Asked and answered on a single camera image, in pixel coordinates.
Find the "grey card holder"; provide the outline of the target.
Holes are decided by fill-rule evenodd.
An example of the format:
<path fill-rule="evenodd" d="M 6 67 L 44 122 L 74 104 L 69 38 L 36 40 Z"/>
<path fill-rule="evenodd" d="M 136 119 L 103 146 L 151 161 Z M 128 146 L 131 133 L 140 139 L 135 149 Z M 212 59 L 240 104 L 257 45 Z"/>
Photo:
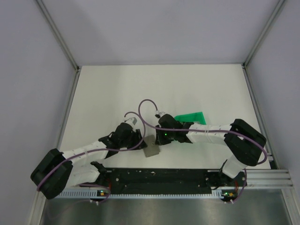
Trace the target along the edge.
<path fill-rule="evenodd" d="M 154 135 L 149 135 L 144 139 L 147 147 L 143 149 L 146 158 L 156 156 L 160 153 L 160 148 L 155 144 L 156 137 Z"/>

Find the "green plastic bin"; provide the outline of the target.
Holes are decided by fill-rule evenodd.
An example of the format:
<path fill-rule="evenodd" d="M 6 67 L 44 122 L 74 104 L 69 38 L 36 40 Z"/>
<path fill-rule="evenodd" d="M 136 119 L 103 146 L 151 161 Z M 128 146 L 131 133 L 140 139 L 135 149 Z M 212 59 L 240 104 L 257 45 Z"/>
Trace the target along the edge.
<path fill-rule="evenodd" d="M 204 114 L 202 112 L 194 112 L 183 115 L 177 115 L 174 117 L 179 122 L 194 122 L 201 125 L 206 125 Z"/>

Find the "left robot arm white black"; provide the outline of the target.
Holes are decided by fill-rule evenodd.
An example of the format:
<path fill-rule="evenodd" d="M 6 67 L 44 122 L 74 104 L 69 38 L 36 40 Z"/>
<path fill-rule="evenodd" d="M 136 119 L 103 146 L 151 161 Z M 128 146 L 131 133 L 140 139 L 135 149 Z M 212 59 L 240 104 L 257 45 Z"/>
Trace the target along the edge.
<path fill-rule="evenodd" d="M 31 180 L 46 199 L 57 197 L 64 189 L 82 183 L 101 186 L 106 182 L 101 161 L 120 151 L 141 150 L 147 147 L 139 129 L 127 120 L 109 135 L 86 146 L 65 152 L 52 149 L 30 175 Z"/>

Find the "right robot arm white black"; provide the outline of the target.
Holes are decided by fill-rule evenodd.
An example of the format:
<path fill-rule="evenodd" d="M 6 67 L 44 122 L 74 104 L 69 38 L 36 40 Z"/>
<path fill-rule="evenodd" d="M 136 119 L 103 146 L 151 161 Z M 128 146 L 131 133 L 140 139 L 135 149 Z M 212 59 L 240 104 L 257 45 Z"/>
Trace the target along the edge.
<path fill-rule="evenodd" d="M 231 185 L 239 172 L 259 164 L 266 138 L 242 119 L 229 125 L 203 125 L 197 122 L 180 122 L 169 114 L 162 115 L 156 128 L 156 144 L 211 143 L 229 148 L 232 156 L 221 167 L 219 181 Z"/>

